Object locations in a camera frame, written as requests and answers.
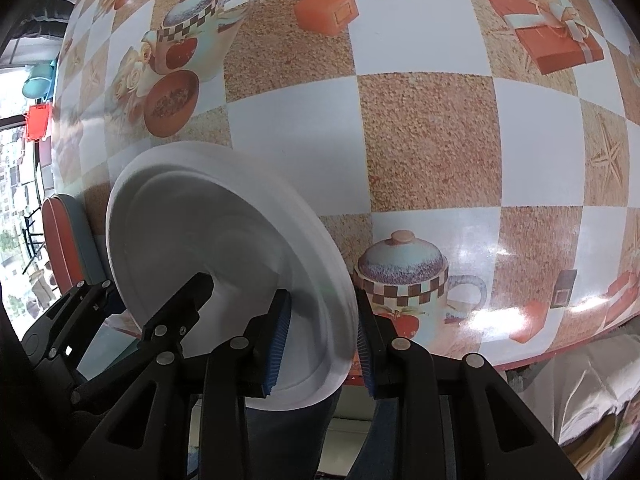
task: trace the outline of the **person's leg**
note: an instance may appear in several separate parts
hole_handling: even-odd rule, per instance
[[[391,480],[394,471],[398,399],[376,402],[362,449],[346,480]]]
[[[313,479],[340,391],[341,388],[322,402],[300,410],[246,410],[254,480]]]
[[[74,4],[67,0],[38,0],[24,19],[28,22],[68,22],[72,10]]]
[[[50,36],[52,38],[64,38],[66,23],[63,22],[24,22],[14,32],[14,38],[39,38]]]

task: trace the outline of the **jeans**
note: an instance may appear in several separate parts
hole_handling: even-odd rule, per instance
[[[246,410],[254,480],[312,480],[340,389],[328,399],[290,412]],[[390,480],[398,400],[376,403],[365,442],[347,480]]]

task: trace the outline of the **ribbon bow print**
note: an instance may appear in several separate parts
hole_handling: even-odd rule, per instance
[[[580,44],[587,63],[593,62],[591,51],[584,40],[589,37],[587,25],[580,19],[571,0],[529,0],[535,4],[538,14],[507,14],[504,21],[511,28],[533,28],[546,25],[552,29],[562,29]]]

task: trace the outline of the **starfish print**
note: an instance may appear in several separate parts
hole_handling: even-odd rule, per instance
[[[600,201],[604,201],[605,193],[607,191],[607,185],[609,184],[610,176],[613,176],[620,188],[622,185],[622,170],[618,163],[618,155],[620,154],[621,142],[613,142],[607,127],[605,126],[602,116],[598,116],[600,119],[600,140],[602,141],[601,149],[598,153],[591,157],[590,164],[596,168],[604,167],[605,174],[602,179],[602,188],[600,189]]]

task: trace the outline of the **teapot lid print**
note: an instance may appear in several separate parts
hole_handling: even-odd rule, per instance
[[[407,230],[373,244],[358,260],[366,278],[389,285],[409,285],[430,280],[447,267],[439,248]]]

